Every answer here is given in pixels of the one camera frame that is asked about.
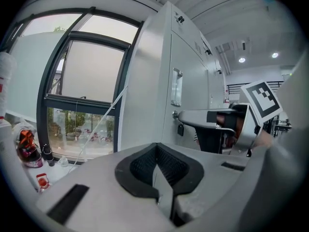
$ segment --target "cable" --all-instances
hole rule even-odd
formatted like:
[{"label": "cable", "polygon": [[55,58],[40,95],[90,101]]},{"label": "cable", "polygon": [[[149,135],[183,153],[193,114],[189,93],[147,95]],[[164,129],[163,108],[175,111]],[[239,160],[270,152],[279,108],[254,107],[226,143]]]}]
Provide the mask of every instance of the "cable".
[{"label": "cable", "polygon": [[118,97],[115,99],[115,101],[113,102],[113,104],[110,106],[110,108],[107,110],[107,112],[103,115],[103,117],[101,118],[101,120],[99,121],[99,123],[97,124],[97,126],[93,129],[92,133],[90,134],[90,136],[88,137],[86,143],[84,144],[81,152],[79,153],[75,163],[73,164],[73,166],[70,168],[70,170],[68,171],[71,172],[71,170],[74,168],[75,164],[77,163],[81,153],[85,150],[87,143],[90,141],[90,139],[92,138],[92,136],[94,135],[95,131],[97,130],[99,124],[106,118],[107,114],[112,110],[112,108],[117,104],[117,102],[119,101],[119,99],[122,97],[122,95],[124,94],[124,92],[126,91],[127,86],[124,87],[124,89],[121,91],[121,93],[118,95]]}]

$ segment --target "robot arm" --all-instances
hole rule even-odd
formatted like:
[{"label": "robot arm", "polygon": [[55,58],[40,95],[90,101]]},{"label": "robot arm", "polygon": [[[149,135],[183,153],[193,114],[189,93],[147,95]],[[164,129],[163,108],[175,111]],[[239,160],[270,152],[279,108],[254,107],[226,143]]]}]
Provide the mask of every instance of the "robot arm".
[{"label": "robot arm", "polygon": [[[195,128],[202,151],[219,154],[224,152],[226,139],[235,135],[237,118],[243,118],[242,130],[229,154],[246,156],[262,133],[263,123],[282,112],[282,108],[271,88],[263,81],[241,87],[240,102],[229,109],[174,112],[173,117]],[[225,116],[223,125],[217,123],[218,115]]]}]

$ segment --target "white cabinet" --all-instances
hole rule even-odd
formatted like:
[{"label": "white cabinet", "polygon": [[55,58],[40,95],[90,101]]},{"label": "white cabinet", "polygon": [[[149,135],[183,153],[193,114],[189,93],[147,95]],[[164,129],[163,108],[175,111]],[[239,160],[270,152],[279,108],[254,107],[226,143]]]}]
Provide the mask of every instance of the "white cabinet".
[{"label": "white cabinet", "polygon": [[[180,16],[182,23],[176,21]],[[144,23],[135,46],[121,104],[118,148],[153,142],[198,148],[194,128],[185,126],[181,137],[172,112],[209,109],[210,101],[212,108],[221,107],[223,77],[216,64],[216,58],[205,53],[195,24],[167,2]]]},{"label": "white cabinet", "polygon": [[[207,70],[196,56],[196,53],[183,39],[174,32],[172,32],[171,38],[169,88],[162,142],[176,145],[186,143],[187,147],[192,148],[196,145],[194,142],[194,129],[193,132],[188,129],[184,137],[181,138],[177,134],[177,127],[180,123],[172,117],[172,112],[208,108]],[[181,106],[171,104],[174,68],[177,68],[183,74]]]}]

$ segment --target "window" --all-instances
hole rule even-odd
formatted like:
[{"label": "window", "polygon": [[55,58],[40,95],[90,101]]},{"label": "window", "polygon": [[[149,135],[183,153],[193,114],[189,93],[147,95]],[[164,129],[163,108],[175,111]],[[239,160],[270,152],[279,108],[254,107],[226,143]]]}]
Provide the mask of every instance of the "window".
[{"label": "window", "polygon": [[[78,157],[93,129],[103,115],[48,108],[47,128],[54,153]],[[86,147],[87,158],[113,153],[114,116],[100,123]]]},{"label": "window", "polygon": [[34,19],[21,36],[43,32],[65,32],[80,16],[81,14],[55,14]]},{"label": "window", "polygon": [[106,35],[132,43],[137,27],[108,17],[93,15],[79,31]]},{"label": "window", "polygon": [[118,49],[72,41],[61,71],[59,94],[112,103],[123,56],[124,51]]},{"label": "window", "polygon": [[117,151],[121,102],[112,109],[111,103],[124,87],[140,24],[94,7],[73,11],[19,22],[3,48],[18,64],[9,112],[36,122],[40,147],[49,144],[55,158],[70,160],[92,133],[87,158]]}]

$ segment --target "lock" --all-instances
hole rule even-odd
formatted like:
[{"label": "lock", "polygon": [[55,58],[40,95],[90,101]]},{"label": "lock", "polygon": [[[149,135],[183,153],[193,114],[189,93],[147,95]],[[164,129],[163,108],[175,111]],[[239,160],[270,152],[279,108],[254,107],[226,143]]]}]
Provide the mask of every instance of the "lock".
[{"label": "lock", "polygon": [[184,132],[184,127],[182,124],[180,124],[177,128],[177,133],[178,135],[180,135],[181,137],[183,137],[183,132]]}]

